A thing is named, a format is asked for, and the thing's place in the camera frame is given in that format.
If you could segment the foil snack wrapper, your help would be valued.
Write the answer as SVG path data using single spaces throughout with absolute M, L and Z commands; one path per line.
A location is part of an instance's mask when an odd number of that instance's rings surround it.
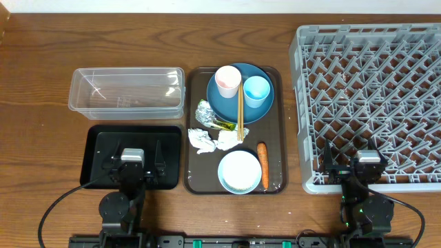
M 218 120 L 210 104 L 203 99 L 197 105 L 195 119 L 205 127 L 215 130 L 234 131 L 236 128 L 236 125 L 233 123 Z

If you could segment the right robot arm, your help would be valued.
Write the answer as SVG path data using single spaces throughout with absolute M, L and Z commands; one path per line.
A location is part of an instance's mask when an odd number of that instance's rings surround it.
M 326 141 L 320 169 L 329 176 L 329 184 L 342 187 L 340 219 L 348 228 L 329 247 L 386 246 L 383 236 L 391 231 L 394 203 L 368 188 L 381 178 L 386 165 L 373 141 L 368 141 L 367 149 L 357 151 L 347 165 L 333 162 L 330 141 Z

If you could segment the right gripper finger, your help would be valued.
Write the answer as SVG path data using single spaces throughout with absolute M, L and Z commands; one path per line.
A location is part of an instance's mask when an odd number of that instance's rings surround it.
M 333 158 L 331 153 L 331 145 L 329 140 L 327 139 L 325 142 L 325 149 L 323 154 L 323 160 L 322 160 L 323 166 L 333 166 Z
M 377 148 L 376 143 L 373 138 L 368 140 L 368 163 L 380 163 L 380 164 L 386 164 L 387 160 L 382 155 L 380 150 Z

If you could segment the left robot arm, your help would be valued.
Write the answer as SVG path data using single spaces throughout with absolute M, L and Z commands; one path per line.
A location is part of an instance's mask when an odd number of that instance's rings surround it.
M 145 192 L 159 189 L 159 178 L 165 175 L 165 159 L 161 142 L 156 142 L 154 166 L 145 168 L 143 149 L 121 148 L 116 145 L 114 154 L 102 164 L 119 190 L 103 197 L 99 203 L 102 230 L 99 247 L 156 247 L 157 239 L 140 227 Z

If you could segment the white tissue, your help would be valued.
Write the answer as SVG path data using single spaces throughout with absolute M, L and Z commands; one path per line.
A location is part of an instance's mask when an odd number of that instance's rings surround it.
M 219 132 L 216 148 L 227 151 L 242 143 L 243 141 L 238 140 L 238 128 L 236 127 L 233 131 L 221 130 Z
M 216 149 L 217 141 L 210 138 L 208 131 L 196 128 L 188 129 L 187 132 L 191 145 L 197 149 L 197 154 L 211 153 Z

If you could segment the light blue rice bowl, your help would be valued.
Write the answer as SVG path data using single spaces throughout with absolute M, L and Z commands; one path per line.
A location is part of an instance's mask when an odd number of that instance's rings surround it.
M 260 183 L 262 169 L 250 152 L 236 150 L 226 154 L 218 165 L 218 180 L 232 194 L 248 194 Z

